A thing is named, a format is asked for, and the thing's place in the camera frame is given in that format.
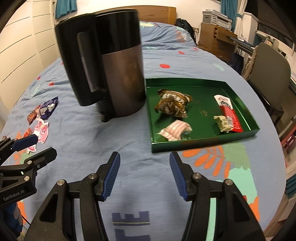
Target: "printer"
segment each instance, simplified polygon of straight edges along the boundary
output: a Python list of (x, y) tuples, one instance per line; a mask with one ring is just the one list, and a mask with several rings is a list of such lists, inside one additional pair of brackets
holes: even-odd
[(226, 15), (216, 10), (209, 10), (209, 9), (206, 9), (205, 11), (203, 11), (202, 14), (203, 14), (203, 18), (202, 18), (203, 23), (212, 23), (222, 28), (225, 28), (229, 31), (231, 30), (232, 20), (228, 18)]

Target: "blue bedsheet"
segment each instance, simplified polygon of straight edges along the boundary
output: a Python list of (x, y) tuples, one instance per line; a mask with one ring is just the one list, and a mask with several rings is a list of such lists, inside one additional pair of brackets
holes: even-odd
[[(140, 27), (146, 78), (225, 81), (256, 119), (261, 130), (255, 137), (179, 155), (194, 171), (209, 179), (233, 179), (264, 229), (285, 190), (285, 164), (277, 133), (259, 98), (231, 67), (198, 49), (185, 30), (161, 23), (141, 22)], [(2, 136), (15, 137), (18, 131), (23, 134), (29, 127), (28, 114), (55, 96), (59, 97), (59, 103), (48, 119), (49, 136), (44, 144), (37, 144), (37, 152), (53, 147), (58, 156), (38, 172), (37, 193), (23, 201), (21, 209), (27, 219), (32, 221), (59, 179), (81, 180), (105, 163), (113, 151), (118, 151), (121, 166), (113, 191), (106, 202), (100, 203), (109, 240), (181, 240), (190, 203), (179, 196), (169, 153), (151, 153), (146, 106), (131, 116), (101, 122), (94, 105), (78, 104), (62, 60), (57, 59), (32, 82), (12, 109)], [(25, 153), (19, 153), (6, 164), (15, 164), (26, 157)], [(214, 165), (204, 165), (206, 157), (215, 157)], [(76, 219), (79, 219), (77, 204)], [(208, 240), (213, 238), (214, 207), (212, 202)], [(81, 224), (77, 224), (76, 231), (78, 241), (83, 240)]]

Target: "blue gripper pad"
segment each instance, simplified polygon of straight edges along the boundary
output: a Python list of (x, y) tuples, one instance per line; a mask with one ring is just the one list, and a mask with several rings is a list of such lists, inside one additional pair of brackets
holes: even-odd
[(171, 152), (171, 154), (170, 154), (170, 168), (172, 169), (180, 196), (183, 197), (185, 201), (187, 201), (188, 200), (188, 193), (187, 193), (187, 187), (186, 187), (186, 180), (182, 174), (182, 171), (179, 167), (179, 164), (178, 164), (173, 152)]
[(111, 194), (119, 167), (120, 167), (120, 155), (119, 155), (119, 153), (116, 153), (116, 155), (111, 163), (111, 166), (108, 170), (108, 173), (104, 179), (104, 190), (102, 193), (102, 197), (104, 198), (104, 200), (106, 200), (107, 197), (109, 197)]
[(21, 151), (23, 149), (26, 149), (30, 146), (37, 144), (37, 142), (38, 142), (38, 136), (33, 134), (28, 137), (24, 137), (22, 139), (16, 140), (12, 146), (12, 149), (14, 151)]

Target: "kettle handle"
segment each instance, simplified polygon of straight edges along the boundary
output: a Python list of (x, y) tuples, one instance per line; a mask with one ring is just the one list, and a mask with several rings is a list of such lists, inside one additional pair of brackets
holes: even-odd
[(93, 15), (67, 19), (55, 26), (61, 57), (73, 91), (82, 106), (109, 96)]

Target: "pink sticker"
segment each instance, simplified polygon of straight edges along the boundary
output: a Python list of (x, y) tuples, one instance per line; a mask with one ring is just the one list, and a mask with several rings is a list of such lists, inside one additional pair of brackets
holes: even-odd
[(37, 121), (38, 124), (34, 127), (34, 134), (38, 136), (38, 142), (43, 144), (48, 137), (49, 122), (45, 123), (42, 119), (38, 119)]
[(36, 144), (27, 148), (27, 153), (36, 152)]

